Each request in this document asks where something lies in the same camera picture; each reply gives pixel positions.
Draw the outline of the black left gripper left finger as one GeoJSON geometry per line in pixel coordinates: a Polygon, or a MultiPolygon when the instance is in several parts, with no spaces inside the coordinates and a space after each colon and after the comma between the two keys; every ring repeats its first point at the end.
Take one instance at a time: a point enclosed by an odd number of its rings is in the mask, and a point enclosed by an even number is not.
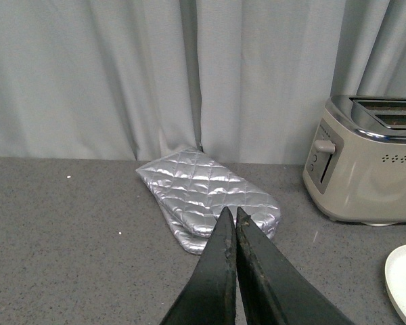
{"type": "Polygon", "coordinates": [[[225,207],[191,278],[162,324],[234,324],[236,315],[236,232],[225,207]]]}

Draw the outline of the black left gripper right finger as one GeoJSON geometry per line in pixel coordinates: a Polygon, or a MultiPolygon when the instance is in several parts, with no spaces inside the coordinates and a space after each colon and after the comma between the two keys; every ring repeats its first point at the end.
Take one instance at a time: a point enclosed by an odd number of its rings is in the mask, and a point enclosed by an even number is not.
{"type": "Polygon", "coordinates": [[[237,270],[248,324],[352,324],[237,209],[237,270]]]}

